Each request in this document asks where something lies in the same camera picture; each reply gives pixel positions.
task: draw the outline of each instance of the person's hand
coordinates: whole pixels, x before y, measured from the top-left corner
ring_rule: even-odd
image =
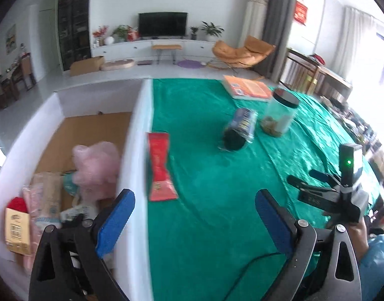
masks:
[[[345,225],[345,228],[351,240],[357,262],[360,262],[369,249],[365,220],[362,217],[359,223],[349,223]]]
[[[369,249],[367,242],[367,229],[363,217],[359,223],[341,223],[341,221],[339,221],[338,215],[324,212],[323,216],[331,216],[330,220],[325,226],[325,228],[329,230],[333,229],[337,224],[342,224],[345,226],[349,239],[351,240],[352,248],[354,249],[357,262],[360,262]]]

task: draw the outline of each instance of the white vase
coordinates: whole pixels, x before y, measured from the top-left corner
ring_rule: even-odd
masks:
[[[111,44],[113,44],[115,42],[115,39],[114,39],[114,37],[112,37],[112,36],[108,36],[108,37],[106,37],[105,39],[104,39],[104,44],[105,45],[111,45]]]
[[[213,35],[206,35],[206,41],[208,42],[217,42],[218,40],[220,40],[221,38],[220,37],[217,37],[217,36],[213,36]]]

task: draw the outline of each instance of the red snack package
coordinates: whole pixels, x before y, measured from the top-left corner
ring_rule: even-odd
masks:
[[[178,199],[171,177],[165,167],[169,148],[169,134],[155,132],[148,134],[150,158],[153,170],[153,184],[149,196],[150,201]]]

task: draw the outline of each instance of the black jar lid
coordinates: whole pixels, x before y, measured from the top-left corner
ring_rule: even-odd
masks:
[[[229,151],[238,151],[245,145],[246,139],[235,129],[227,129],[223,135],[223,143],[225,149]]]
[[[296,109],[299,105],[299,99],[294,94],[281,88],[274,89],[273,97],[282,105],[291,107],[292,109]]]

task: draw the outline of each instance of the jar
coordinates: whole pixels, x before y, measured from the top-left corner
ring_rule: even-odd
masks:
[[[286,133],[294,120],[299,99],[289,91],[276,88],[260,122],[263,131],[273,137]]]

